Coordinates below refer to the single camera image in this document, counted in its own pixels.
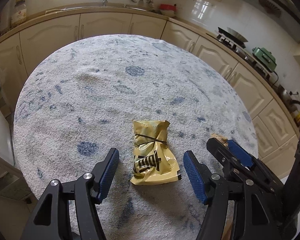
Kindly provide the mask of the glass jar on counter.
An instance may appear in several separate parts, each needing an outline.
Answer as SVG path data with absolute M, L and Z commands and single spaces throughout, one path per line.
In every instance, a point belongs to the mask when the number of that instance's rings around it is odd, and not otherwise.
M 15 5 L 11 14 L 11 27 L 14 28 L 26 21 L 27 8 L 25 0 L 15 0 Z

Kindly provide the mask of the flat steel pan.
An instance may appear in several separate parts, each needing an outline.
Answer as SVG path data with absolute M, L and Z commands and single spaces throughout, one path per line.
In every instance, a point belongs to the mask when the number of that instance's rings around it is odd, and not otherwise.
M 244 36 L 242 36 L 240 33 L 238 33 L 237 31 L 235 31 L 234 29 L 231 29 L 231 28 L 227 27 L 227 31 L 232 36 L 234 36 L 235 38 L 237 38 L 238 40 L 240 40 L 241 42 L 243 42 L 243 43 L 248 42 L 248 40 Z

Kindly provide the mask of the steel kitchen sink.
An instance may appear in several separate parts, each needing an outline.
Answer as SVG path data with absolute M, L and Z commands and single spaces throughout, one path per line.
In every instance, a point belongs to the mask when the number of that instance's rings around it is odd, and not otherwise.
M 155 9 L 149 9 L 149 8 L 143 8 L 143 7 L 137 7 L 137 6 L 132 6 L 128 4 L 119 4 L 118 6 L 73 6 L 73 7 L 64 7 L 64 8 L 53 8 L 46 10 L 44 12 L 45 15 L 51 14 L 54 12 L 61 12 L 61 11 L 69 11 L 69 10 L 78 10 L 78 9 L 132 9 L 132 10 L 138 10 L 138 11 L 147 11 L 147 12 L 154 12 Z

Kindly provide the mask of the yellow snack bag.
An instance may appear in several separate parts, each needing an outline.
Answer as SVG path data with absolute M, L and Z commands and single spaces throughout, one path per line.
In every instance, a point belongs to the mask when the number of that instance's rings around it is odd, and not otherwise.
M 179 164 L 167 144 L 168 121 L 134 121 L 134 185 L 160 185 L 181 180 Z

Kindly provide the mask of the cream lower kitchen cabinets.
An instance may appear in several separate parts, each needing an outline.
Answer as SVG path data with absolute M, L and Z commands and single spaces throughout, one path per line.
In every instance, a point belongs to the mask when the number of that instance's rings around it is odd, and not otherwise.
M 206 149 L 212 133 L 259 157 L 258 139 L 239 95 L 212 67 L 174 45 L 138 35 L 102 35 L 45 54 L 27 72 L 21 35 L 0 42 L 14 107 L 13 149 L 29 187 L 77 178 L 120 153 L 119 176 L 133 175 L 134 121 L 168 121 L 167 144 L 180 167 L 191 150 L 213 172 L 222 167 Z

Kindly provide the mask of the black gas stove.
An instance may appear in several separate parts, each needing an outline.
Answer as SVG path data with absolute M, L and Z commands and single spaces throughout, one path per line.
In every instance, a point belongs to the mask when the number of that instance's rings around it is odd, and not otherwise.
M 265 80 L 270 81 L 270 70 L 253 54 L 249 53 L 245 49 L 244 42 L 240 41 L 234 35 L 230 34 L 226 30 L 218 27 L 216 31 L 216 39 L 241 57 L 246 63 L 254 68 Z

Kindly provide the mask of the red lidded bowl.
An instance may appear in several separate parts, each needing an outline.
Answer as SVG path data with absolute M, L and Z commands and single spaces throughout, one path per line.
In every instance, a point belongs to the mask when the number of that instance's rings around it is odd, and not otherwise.
M 170 4 L 161 4 L 159 6 L 159 11 L 161 14 L 174 18 L 176 16 L 177 7 L 176 5 L 170 5 Z

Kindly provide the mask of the round table floral tablecloth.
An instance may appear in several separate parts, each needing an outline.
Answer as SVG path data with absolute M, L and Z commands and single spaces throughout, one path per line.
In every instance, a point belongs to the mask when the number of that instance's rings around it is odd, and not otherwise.
M 194 152 L 212 172 L 212 134 L 258 154 L 251 117 L 235 90 L 207 63 L 162 40 L 136 35 L 86 38 L 38 64 L 19 95 L 13 147 L 36 197 L 53 179 L 91 171 L 110 148 L 120 163 L 108 197 L 97 206 L 107 239 L 195 239 L 206 207 L 189 179 L 135 186 L 133 121 L 166 120 L 178 164 Z

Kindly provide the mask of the ginger root piece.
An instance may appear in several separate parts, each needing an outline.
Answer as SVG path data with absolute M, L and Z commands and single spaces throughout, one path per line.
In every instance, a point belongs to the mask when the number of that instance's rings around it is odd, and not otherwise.
M 216 138 L 219 142 L 221 142 L 226 148 L 228 148 L 228 138 L 223 135 L 219 135 L 216 133 L 211 134 L 212 138 Z

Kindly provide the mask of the green electric cooker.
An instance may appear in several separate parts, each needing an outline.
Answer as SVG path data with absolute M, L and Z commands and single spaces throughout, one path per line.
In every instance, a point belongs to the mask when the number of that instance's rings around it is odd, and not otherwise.
M 255 47 L 253 49 L 253 56 L 258 59 L 270 72 L 274 72 L 277 64 L 276 59 L 270 51 L 266 48 Z

